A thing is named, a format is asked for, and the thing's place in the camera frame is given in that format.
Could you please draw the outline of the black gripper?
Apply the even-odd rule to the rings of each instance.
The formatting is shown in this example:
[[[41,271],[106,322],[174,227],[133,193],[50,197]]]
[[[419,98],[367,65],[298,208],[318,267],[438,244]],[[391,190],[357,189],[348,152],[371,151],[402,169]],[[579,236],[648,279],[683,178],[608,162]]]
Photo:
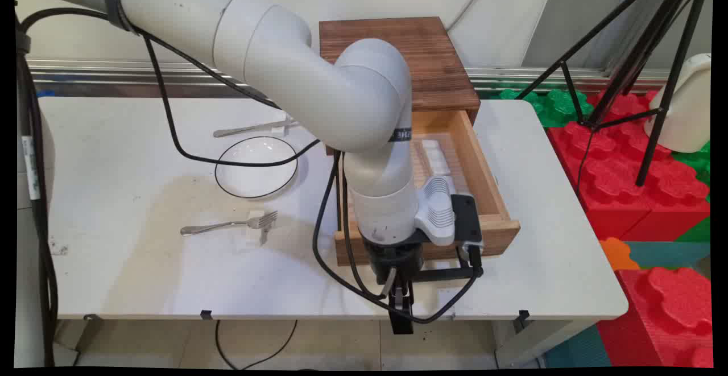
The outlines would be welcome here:
[[[363,244],[377,284],[384,285],[382,295],[390,308],[412,315],[411,279],[424,264],[425,233],[413,233],[402,243],[379,245],[368,239]],[[413,322],[405,316],[390,312],[393,334],[413,334]]]

